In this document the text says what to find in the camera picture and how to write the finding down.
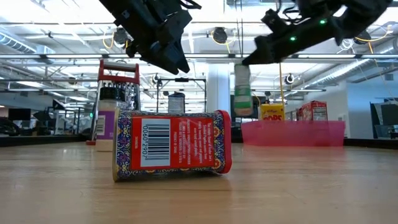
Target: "wooden surface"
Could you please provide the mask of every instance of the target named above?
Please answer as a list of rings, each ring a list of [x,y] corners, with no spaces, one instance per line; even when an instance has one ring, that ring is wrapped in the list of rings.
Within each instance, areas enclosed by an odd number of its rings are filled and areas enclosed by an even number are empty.
[[[224,176],[114,184],[111,153],[81,143],[0,149],[0,223],[398,221],[398,151],[234,145]]]

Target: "pink basket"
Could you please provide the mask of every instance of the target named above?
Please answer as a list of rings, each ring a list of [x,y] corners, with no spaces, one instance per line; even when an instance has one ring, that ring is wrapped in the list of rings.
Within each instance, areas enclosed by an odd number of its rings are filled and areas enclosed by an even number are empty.
[[[344,121],[253,121],[242,124],[253,146],[343,147]]]

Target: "red tin can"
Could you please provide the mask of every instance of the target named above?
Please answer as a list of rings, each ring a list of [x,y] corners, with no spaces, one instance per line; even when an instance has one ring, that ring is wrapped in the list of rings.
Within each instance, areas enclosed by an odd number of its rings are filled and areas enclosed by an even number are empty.
[[[142,174],[213,171],[232,166],[231,118],[226,111],[162,114],[117,109],[113,179]]]

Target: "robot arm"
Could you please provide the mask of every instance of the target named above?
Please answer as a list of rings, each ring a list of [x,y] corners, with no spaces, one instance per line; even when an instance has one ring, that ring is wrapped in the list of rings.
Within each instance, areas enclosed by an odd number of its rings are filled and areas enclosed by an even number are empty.
[[[298,6],[298,24],[286,23],[270,9],[261,19],[271,31],[268,36],[254,39],[257,49],[242,62],[243,65],[279,63],[291,54],[335,38],[354,38],[375,22],[392,0],[292,0]],[[347,10],[340,17],[333,16],[342,6]]]
[[[179,0],[100,0],[116,18],[115,24],[123,26],[134,39],[128,43],[126,53],[178,74],[187,73],[189,66],[181,46],[183,29],[192,20],[187,9],[201,9],[192,0],[191,5]]]

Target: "yellow box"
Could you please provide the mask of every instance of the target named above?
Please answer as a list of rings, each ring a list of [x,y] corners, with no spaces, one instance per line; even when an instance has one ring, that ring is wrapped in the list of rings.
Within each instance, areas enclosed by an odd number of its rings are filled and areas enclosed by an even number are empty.
[[[264,104],[259,107],[259,120],[284,121],[285,109],[283,104]]]

